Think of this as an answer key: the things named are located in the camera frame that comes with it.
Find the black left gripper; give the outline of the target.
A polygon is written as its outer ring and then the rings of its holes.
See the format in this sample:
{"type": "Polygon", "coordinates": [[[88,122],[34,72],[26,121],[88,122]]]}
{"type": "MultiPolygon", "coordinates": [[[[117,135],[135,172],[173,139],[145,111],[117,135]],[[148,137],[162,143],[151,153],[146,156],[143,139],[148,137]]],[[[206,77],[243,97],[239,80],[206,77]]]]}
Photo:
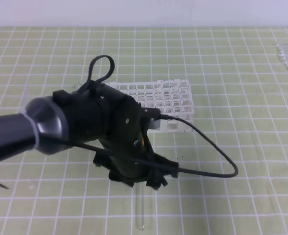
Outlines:
{"type": "Polygon", "coordinates": [[[62,128],[59,141],[53,142],[54,153],[74,143],[98,139],[105,152],[96,153],[93,163],[109,170],[111,181],[131,187],[145,181],[146,186],[158,190],[168,184],[166,176],[178,178],[179,163],[153,153],[147,136],[154,119],[152,108],[142,108],[131,96],[103,83],[73,93],[54,91],[53,103],[59,108],[62,128]],[[140,130],[123,132],[119,129],[128,115],[131,119],[128,128],[140,130]],[[137,160],[144,160],[145,165],[137,160]]]}

